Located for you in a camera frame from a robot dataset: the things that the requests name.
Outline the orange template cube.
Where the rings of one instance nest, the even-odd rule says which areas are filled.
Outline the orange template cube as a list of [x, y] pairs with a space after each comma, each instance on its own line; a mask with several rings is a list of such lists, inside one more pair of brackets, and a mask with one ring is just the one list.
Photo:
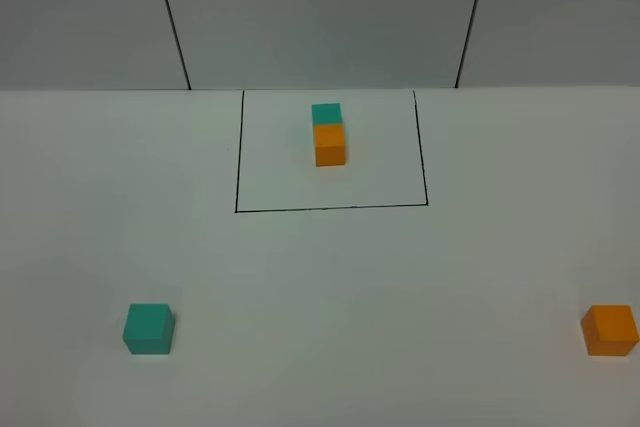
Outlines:
[[346, 164], [346, 136], [342, 123], [314, 125], [313, 135], [317, 167]]

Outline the green template cube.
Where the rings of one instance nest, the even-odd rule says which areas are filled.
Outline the green template cube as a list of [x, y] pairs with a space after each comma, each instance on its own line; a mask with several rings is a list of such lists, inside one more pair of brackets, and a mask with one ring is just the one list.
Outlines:
[[343, 123], [341, 105], [339, 103], [313, 104], [311, 113], [314, 126]]

